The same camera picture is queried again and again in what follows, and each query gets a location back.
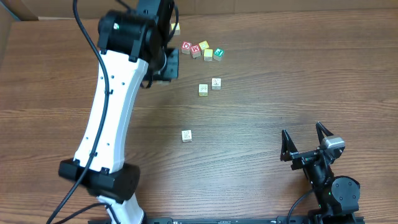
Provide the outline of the white block single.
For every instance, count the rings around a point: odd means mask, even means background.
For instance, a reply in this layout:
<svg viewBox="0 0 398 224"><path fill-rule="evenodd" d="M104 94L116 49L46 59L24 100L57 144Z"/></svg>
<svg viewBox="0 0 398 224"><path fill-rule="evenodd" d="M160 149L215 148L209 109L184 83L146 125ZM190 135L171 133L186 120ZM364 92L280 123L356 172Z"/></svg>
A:
<svg viewBox="0 0 398 224"><path fill-rule="evenodd" d="M158 85L169 85L170 81L158 80L155 83L158 84Z"/></svg>

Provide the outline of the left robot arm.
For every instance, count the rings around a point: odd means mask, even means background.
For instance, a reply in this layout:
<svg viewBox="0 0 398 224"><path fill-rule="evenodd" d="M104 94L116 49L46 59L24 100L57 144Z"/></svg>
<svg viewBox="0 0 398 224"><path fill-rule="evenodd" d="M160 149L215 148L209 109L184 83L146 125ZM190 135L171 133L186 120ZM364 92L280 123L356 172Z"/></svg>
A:
<svg viewBox="0 0 398 224"><path fill-rule="evenodd" d="M173 1L140 1L135 9L108 11L90 43L99 61L93 106L75 155L58 174L96 197L110 223L146 222L135 195L140 170L125 161L126 134L137 92L178 77L178 50L168 46L177 18Z"/></svg>

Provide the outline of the white block row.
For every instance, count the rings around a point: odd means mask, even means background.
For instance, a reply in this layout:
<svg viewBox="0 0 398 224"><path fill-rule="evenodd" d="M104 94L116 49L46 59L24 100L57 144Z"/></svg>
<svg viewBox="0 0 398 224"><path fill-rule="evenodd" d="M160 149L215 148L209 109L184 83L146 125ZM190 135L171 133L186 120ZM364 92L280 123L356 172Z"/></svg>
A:
<svg viewBox="0 0 398 224"><path fill-rule="evenodd" d="M220 78L212 78L211 79L211 89L212 90L220 90L221 89L221 79Z"/></svg>
<svg viewBox="0 0 398 224"><path fill-rule="evenodd" d="M207 84L199 84L198 95L199 96L208 96L208 85Z"/></svg>
<svg viewBox="0 0 398 224"><path fill-rule="evenodd" d="M182 131L182 142L192 142L192 131L183 130Z"/></svg>

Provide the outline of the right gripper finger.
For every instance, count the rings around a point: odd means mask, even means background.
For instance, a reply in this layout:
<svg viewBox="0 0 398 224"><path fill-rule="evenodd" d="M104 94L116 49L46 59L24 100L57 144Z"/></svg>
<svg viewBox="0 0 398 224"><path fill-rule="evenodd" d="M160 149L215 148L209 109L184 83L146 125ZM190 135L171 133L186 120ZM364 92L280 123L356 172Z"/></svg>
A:
<svg viewBox="0 0 398 224"><path fill-rule="evenodd" d="M280 160L285 162L291 161L293 159L293 155L298 153L298 150L295 147L295 144L286 129L282 130L281 135L282 146L280 152Z"/></svg>
<svg viewBox="0 0 398 224"><path fill-rule="evenodd" d="M325 138L333 136L333 133L329 131L320 121L316 123L315 127L317 130L317 136L320 144L322 144Z"/></svg>

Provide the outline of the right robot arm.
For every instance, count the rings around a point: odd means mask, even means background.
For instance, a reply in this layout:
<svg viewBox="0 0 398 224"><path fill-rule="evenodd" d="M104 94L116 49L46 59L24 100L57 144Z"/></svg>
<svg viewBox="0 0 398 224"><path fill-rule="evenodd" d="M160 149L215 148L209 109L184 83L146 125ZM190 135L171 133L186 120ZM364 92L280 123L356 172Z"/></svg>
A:
<svg viewBox="0 0 398 224"><path fill-rule="evenodd" d="M288 134L282 130L281 161L291 161L291 169L302 169L311 189L304 193L291 206L287 216L280 218L280 223L329 223L360 224L363 217L356 217L359 210L360 183L348 176L335 176L331 165L344 149L345 141L339 135L330 132L320 122L316 124L319 146L312 151L299 152ZM308 212L306 217L295 217L296 206L314 194L319 208Z"/></svg>

